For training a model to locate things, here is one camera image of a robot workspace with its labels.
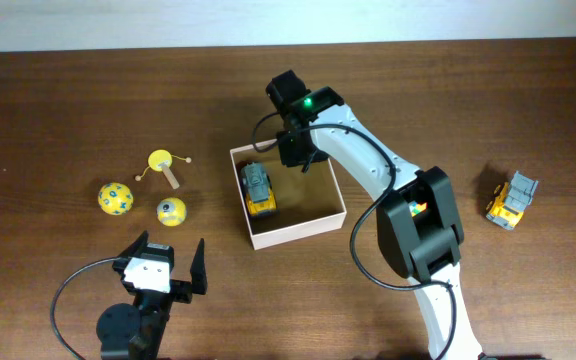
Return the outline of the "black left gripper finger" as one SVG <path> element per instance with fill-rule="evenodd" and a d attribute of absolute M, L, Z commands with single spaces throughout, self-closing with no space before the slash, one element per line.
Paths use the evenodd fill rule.
<path fill-rule="evenodd" d="M 147 230 L 144 230 L 131 245 L 129 245 L 118 255 L 118 257 L 121 259 L 138 257 L 143 252 L 143 249 L 147 246 L 148 238 L 149 233 Z"/>
<path fill-rule="evenodd" d="M 205 240 L 200 239 L 190 267 L 191 286 L 194 294 L 207 293 L 207 273 L 205 267 Z"/>

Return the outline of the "yellow toy truck grey cab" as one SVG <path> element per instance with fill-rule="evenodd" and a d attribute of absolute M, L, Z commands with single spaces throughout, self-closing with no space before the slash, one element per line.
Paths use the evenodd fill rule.
<path fill-rule="evenodd" d="M 240 183 L 251 218 L 277 212 L 277 203 L 266 168 L 258 162 L 246 163 L 240 169 Z"/>

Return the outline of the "multicoloured puzzle cube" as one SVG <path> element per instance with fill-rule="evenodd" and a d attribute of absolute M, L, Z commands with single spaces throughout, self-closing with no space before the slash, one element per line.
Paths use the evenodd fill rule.
<path fill-rule="evenodd" d="M 416 201 L 412 201 L 409 203 L 409 210 L 412 217 L 419 215 L 427 210 L 427 203 L 418 203 Z"/>

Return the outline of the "yellow toy dump truck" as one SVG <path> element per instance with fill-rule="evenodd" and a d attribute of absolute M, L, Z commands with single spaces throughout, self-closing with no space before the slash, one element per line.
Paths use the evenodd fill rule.
<path fill-rule="evenodd" d="M 494 198 L 486 207 L 486 218 L 505 230 L 514 230 L 532 203 L 538 184 L 538 180 L 516 171 L 508 182 L 495 188 Z"/>

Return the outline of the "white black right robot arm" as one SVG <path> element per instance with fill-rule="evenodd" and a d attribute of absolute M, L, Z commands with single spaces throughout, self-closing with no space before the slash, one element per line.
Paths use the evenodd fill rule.
<path fill-rule="evenodd" d="M 415 295 L 433 359 L 481 359 L 460 284 L 464 230 L 452 185 L 439 167 L 412 164 L 367 130 L 332 88 L 309 90 L 288 70 L 265 92 L 283 120 L 277 135 L 283 165 L 307 172 L 334 159 L 368 193 L 372 203 L 351 231 L 349 250 L 358 270 L 374 284 Z M 378 279 L 357 252 L 359 230 L 374 216 L 382 257 L 404 284 Z"/>

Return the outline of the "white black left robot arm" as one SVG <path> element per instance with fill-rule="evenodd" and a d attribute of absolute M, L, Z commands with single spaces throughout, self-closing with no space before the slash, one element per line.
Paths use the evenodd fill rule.
<path fill-rule="evenodd" d="M 190 266 L 189 281 L 174 280 L 174 248 L 155 244 L 143 232 L 112 262 L 131 304 L 108 307 L 99 317 L 96 334 L 101 357 L 118 360 L 149 360 L 158 357 L 170 319 L 172 305 L 189 304 L 207 292 L 205 241 L 200 240 Z"/>

